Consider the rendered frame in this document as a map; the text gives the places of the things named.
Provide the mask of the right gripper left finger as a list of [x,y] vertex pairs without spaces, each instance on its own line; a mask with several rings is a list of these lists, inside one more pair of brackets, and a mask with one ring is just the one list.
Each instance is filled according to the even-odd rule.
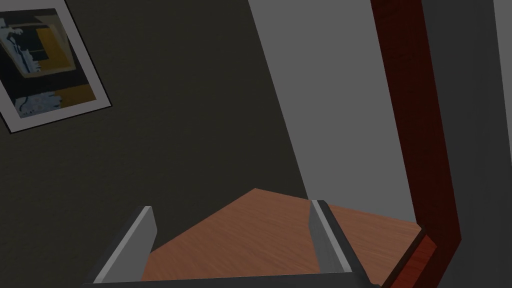
[[83,284],[134,285],[141,282],[157,230],[153,208],[138,206]]

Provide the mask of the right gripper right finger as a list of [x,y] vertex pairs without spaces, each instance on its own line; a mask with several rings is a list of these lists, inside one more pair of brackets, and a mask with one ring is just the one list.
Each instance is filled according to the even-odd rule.
[[308,228],[320,272],[341,273],[368,282],[368,274],[327,202],[309,203]]

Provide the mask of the white framed abstract picture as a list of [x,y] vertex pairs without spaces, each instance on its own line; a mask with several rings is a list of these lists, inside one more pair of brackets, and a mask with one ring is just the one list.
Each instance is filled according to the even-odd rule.
[[0,0],[0,118],[11,134],[111,105],[67,0]]

